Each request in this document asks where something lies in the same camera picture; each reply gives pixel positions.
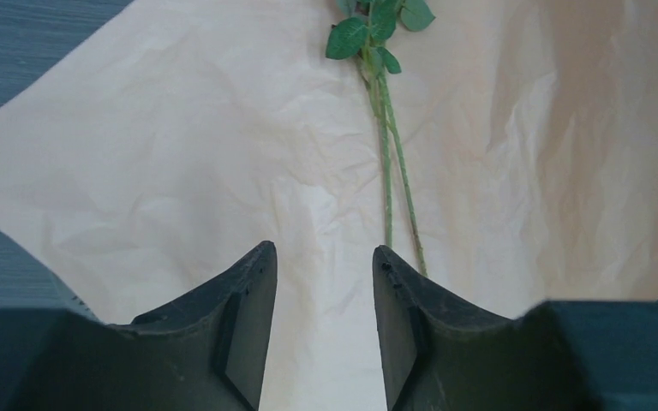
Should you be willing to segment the pink flowers with green stems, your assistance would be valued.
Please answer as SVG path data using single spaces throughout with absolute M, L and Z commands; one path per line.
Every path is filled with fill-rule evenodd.
M 340 0 L 335 5 L 344 18 L 331 26 L 325 58 L 354 61 L 368 92 L 371 111 L 379 130 L 385 244 L 388 247 L 392 245 L 392 170 L 397 165 L 419 272 L 427 277 L 428 268 L 419 235 L 404 148 L 387 80 L 389 74 L 400 74 L 402 67 L 386 43 L 398 25 L 410 32 L 421 32 L 435 21 L 436 16 L 428 3 L 422 0 Z

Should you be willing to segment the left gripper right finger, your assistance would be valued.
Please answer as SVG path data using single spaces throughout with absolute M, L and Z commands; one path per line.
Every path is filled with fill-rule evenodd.
M 658 302 L 544 301 L 517 319 L 373 254 L 390 410 L 658 410 Z

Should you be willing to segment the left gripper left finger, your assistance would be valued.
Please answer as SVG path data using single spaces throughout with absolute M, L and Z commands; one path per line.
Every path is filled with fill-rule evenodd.
M 276 289 L 263 241 L 128 325 L 0 308 L 0 410 L 256 410 Z

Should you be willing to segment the green orange flower bouquet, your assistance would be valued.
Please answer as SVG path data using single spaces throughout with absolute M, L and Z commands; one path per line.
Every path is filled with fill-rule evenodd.
M 658 298 L 658 1 L 432 1 L 388 80 L 429 276 Z M 265 410 L 382 410 L 380 143 L 332 1 L 0 1 L 0 230 L 126 323 L 278 250 Z

